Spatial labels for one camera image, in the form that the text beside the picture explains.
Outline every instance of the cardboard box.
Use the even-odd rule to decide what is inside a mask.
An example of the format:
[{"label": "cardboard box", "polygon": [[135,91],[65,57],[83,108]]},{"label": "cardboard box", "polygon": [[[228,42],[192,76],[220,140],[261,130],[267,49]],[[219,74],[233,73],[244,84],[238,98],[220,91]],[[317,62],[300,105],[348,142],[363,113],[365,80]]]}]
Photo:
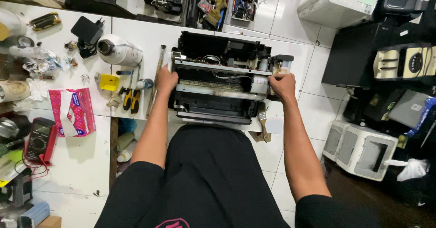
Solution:
[{"label": "cardboard box", "polygon": [[43,220],[36,228],[61,228],[62,226],[62,217],[58,216],[48,216]]},{"label": "cardboard box", "polygon": [[85,137],[96,130],[89,88],[50,89],[59,137]]}]

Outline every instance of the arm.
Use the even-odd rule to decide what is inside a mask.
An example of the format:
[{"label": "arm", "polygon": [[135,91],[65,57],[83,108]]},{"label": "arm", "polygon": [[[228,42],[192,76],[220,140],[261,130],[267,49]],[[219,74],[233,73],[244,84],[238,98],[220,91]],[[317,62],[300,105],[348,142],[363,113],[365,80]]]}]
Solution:
[{"label": "arm", "polygon": [[177,73],[171,73],[167,65],[162,67],[157,74],[156,99],[144,131],[136,144],[131,164],[144,161],[164,168],[168,137],[168,99],[178,79]]},{"label": "arm", "polygon": [[283,154],[286,177],[295,202],[312,194],[331,197],[324,181],[320,162],[302,123],[295,98],[294,75],[279,74],[270,76],[268,80],[283,103],[285,120]]}]

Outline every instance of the person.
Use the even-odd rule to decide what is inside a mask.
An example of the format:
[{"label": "person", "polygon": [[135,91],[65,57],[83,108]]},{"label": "person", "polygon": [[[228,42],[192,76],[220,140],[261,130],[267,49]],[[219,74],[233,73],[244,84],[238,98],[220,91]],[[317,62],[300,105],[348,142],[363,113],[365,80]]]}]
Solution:
[{"label": "person", "polygon": [[[353,212],[331,197],[297,106],[294,75],[268,80],[283,104],[295,226],[379,226],[374,216]],[[177,82],[167,66],[158,73],[155,103],[131,164],[115,181],[95,227],[289,227],[242,131],[184,125],[167,150],[167,105]]]}]

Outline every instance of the white plastic bag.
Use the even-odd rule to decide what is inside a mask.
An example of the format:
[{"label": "white plastic bag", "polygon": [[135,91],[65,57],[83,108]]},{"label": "white plastic bag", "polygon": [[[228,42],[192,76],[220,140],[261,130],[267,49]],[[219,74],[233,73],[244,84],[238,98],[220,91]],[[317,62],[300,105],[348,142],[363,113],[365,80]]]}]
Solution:
[{"label": "white plastic bag", "polygon": [[421,178],[427,174],[427,160],[409,159],[407,162],[397,160],[387,160],[384,162],[387,165],[406,166],[397,176],[397,181],[406,181],[413,178]]}]

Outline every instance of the yellow container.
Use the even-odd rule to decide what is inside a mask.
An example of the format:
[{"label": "yellow container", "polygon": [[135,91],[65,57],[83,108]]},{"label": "yellow container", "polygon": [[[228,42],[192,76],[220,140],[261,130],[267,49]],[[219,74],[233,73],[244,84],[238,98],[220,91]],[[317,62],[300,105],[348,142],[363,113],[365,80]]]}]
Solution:
[{"label": "yellow container", "polygon": [[119,77],[102,74],[100,88],[115,91],[119,85]]}]

